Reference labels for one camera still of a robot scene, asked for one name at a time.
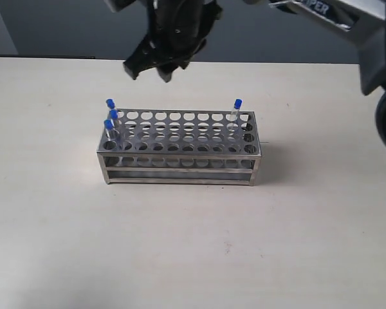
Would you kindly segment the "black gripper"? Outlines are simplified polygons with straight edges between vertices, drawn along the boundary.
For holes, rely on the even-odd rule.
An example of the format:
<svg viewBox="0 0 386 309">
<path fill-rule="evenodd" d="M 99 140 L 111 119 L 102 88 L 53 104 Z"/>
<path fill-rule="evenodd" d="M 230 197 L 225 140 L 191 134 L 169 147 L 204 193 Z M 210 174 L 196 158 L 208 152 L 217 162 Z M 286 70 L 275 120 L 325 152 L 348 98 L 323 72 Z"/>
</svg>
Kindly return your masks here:
<svg viewBox="0 0 386 309">
<path fill-rule="evenodd" d="M 223 9 L 217 1 L 146 1 L 148 34 L 123 62 L 125 72 L 136 80 L 145 70 L 156 68 L 168 83 L 173 72 L 186 69 L 207 43 Z"/>
</svg>

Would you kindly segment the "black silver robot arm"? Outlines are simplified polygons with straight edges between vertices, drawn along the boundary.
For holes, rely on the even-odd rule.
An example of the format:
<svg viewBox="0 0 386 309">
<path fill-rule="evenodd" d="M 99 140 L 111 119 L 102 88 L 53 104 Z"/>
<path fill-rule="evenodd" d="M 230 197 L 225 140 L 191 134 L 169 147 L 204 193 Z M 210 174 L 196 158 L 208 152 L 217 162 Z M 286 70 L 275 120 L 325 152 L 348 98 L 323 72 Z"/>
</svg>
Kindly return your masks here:
<svg viewBox="0 0 386 309">
<path fill-rule="evenodd" d="M 169 82 L 206 44 L 223 9 L 217 1 L 144 1 L 147 33 L 124 61 L 133 79 L 151 68 Z M 273 8 L 310 18 L 358 50 L 364 95 L 383 88 L 375 111 L 378 134 L 386 147 L 386 1 L 270 1 Z"/>
</svg>

